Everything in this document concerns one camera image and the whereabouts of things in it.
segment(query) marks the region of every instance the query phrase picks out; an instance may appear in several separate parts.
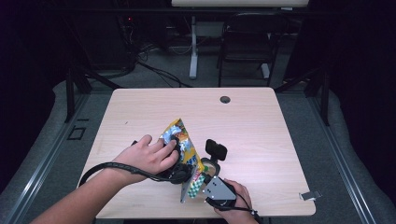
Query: dark background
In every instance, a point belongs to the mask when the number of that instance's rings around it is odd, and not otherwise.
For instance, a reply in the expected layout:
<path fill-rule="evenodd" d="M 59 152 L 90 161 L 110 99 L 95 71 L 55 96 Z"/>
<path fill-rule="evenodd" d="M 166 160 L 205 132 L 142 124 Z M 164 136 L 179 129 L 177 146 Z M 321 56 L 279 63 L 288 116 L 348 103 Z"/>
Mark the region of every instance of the dark background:
<path fill-rule="evenodd" d="M 92 1 L 59 1 L 86 6 Z M 110 1 L 93 1 L 114 7 Z M 145 1 L 136 7 L 169 7 Z M 125 43 L 114 17 L 62 19 L 41 1 L 2 1 L 0 6 L 1 190 L 28 153 L 54 103 L 52 88 L 71 63 L 92 69 L 131 66 L 136 49 Z M 341 20 L 303 21 L 285 77 L 326 64 L 341 102 L 355 151 L 375 183 L 396 202 L 396 18 L 390 1 L 311 0 L 312 10 L 345 12 Z M 140 17 L 140 34 L 166 48 L 161 17 Z"/>

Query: light wood table surface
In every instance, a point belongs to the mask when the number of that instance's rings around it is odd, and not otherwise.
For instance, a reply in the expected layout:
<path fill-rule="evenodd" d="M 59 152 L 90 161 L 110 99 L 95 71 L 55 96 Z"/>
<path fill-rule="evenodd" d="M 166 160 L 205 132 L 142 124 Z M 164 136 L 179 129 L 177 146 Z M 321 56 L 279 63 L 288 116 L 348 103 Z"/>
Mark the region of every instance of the light wood table surface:
<path fill-rule="evenodd" d="M 231 102 L 224 104 L 221 96 Z M 275 93 L 270 88 L 120 89 L 113 92 L 83 174 L 111 161 L 134 140 L 155 139 L 181 118 L 199 156 L 213 139 L 228 148 L 219 176 L 247 186 L 262 217 L 310 216 L 309 191 Z M 147 179 L 120 191 L 98 218 L 219 217 L 205 195 L 180 203 L 181 185 Z"/>
<path fill-rule="evenodd" d="M 306 7 L 309 0 L 172 0 L 173 7 Z"/>

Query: forearm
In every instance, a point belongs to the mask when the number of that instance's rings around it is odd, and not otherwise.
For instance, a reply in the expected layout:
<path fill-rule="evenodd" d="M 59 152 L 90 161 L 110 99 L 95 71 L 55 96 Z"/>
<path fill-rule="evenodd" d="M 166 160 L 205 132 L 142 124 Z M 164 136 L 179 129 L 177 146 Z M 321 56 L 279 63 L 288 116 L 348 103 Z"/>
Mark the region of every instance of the forearm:
<path fill-rule="evenodd" d="M 33 223 L 90 223 L 125 184 L 120 173 L 105 169 L 76 189 Z"/>

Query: hand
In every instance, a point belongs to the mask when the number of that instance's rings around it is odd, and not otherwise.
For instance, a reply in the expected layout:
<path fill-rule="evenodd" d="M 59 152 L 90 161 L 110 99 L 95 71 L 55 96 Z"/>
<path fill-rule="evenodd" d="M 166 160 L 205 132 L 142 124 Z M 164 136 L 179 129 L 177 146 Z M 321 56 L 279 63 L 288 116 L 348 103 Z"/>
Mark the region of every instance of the hand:
<path fill-rule="evenodd" d="M 125 148 L 113 161 L 132 165 L 154 175 L 170 168 L 177 162 L 178 153 L 175 150 L 173 151 L 177 143 L 175 140 L 172 140 L 166 147 L 163 146 L 163 139 L 161 138 L 155 144 L 149 146 L 151 140 L 150 135 L 143 136 L 136 144 Z M 120 181 L 124 186 L 146 179 L 142 175 L 131 175 L 131 173 L 120 169 L 113 170 L 120 174 Z"/>
<path fill-rule="evenodd" d="M 235 188 L 235 192 L 242 196 L 245 201 L 239 196 L 236 195 L 236 202 L 235 202 L 235 207 L 243 207 L 243 208 L 251 208 L 251 200 L 250 196 L 248 194 L 248 189 L 247 187 L 239 184 L 236 181 L 224 179 L 225 182 L 228 184 L 232 185 Z M 236 224 L 236 223 L 244 223 L 244 224 L 250 224 L 250 223 L 257 223 L 257 221 L 254 219 L 254 216 L 251 215 L 248 211 L 240 211 L 240 210 L 229 210 L 229 211 L 220 211 L 219 209 L 215 208 L 215 212 L 219 215 L 221 215 L 229 224 Z"/>

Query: person's left hand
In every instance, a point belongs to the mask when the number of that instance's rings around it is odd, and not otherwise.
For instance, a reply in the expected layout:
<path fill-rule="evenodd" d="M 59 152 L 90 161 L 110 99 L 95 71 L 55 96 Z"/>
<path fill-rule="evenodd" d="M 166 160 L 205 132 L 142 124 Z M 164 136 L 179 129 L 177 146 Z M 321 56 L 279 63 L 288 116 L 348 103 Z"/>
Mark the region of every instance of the person's left hand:
<path fill-rule="evenodd" d="M 154 175 L 172 167 L 178 160 L 178 152 L 173 151 L 177 142 L 172 140 L 164 147 L 163 139 L 160 138 L 149 146 L 151 140 L 150 135 L 143 136 L 136 144 L 125 148 L 113 161 L 134 166 Z M 121 174 L 121 181 L 125 186 L 146 179 L 142 175 L 131 175 L 120 169 L 114 170 Z"/>

